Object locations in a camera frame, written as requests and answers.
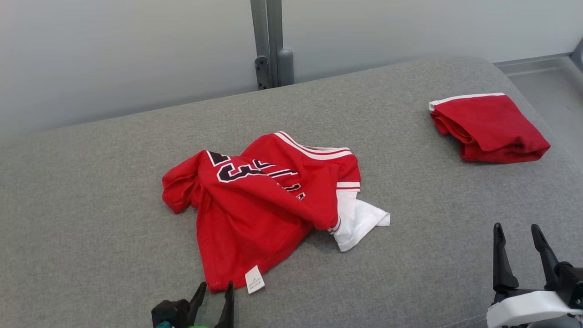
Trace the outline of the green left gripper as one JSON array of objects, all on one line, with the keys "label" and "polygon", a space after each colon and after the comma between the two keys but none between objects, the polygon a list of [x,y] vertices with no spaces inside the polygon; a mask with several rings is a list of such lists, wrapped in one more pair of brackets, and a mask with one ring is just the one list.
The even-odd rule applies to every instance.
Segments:
[{"label": "green left gripper", "polygon": [[[196,315],[199,308],[201,307],[205,293],[207,289],[206,282],[200,283],[194,296],[189,302],[188,315],[187,315],[187,328],[210,328],[206,326],[194,325],[196,320]],[[234,282],[229,281],[227,290],[225,291],[225,303],[221,311],[221,316],[214,326],[214,328],[235,328],[235,295],[234,295]]]}]

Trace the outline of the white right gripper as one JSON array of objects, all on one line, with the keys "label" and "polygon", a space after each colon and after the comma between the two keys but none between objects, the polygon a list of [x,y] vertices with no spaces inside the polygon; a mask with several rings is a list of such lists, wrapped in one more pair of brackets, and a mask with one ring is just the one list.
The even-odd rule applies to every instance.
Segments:
[{"label": "white right gripper", "polygon": [[[537,224],[531,224],[531,233],[541,258],[546,291],[508,297],[492,305],[486,314],[488,328],[512,328],[525,324],[532,328],[583,328],[583,310],[571,309],[556,292],[547,291],[559,287],[559,278],[555,273],[559,261]],[[497,222],[493,227],[493,289],[496,292],[519,287],[505,247],[506,237],[502,225]]]}]

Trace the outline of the red white basketball jersey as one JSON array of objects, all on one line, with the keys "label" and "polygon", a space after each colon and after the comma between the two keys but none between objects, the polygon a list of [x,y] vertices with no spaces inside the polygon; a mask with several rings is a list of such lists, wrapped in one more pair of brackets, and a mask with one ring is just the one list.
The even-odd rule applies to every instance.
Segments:
[{"label": "red white basketball jersey", "polygon": [[362,177],[349,148],[309,147],[280,131],[241,155],[203,150],[162,177],[174,213],[196,209],[196,240],[211,293],[260,288],[262,274],[288,258],[313,230],[342,252],[391,214],[358,199]]}]

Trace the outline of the red shorts with white stripes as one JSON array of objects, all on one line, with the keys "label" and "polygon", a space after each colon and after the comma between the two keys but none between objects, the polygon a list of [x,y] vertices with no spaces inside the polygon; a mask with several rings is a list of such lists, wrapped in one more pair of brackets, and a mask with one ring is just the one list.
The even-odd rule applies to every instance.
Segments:
[{"label": "red shorts with white stripes", "polygon": [[504,93],[452,96],[429,102],[429,108],[436,129],[459,141],[466,162],[537,161],[551,147]]}]

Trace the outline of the grey metal wall frame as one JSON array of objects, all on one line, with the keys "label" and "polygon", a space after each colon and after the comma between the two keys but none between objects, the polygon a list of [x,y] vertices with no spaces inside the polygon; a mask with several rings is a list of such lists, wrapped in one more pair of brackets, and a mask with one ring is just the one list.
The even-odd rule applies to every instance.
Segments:
[{"label": "grey metal wall frame", "polygon": [[283,40],[282,0],[250,0],[259,91],[294,84],[294,55]]}]

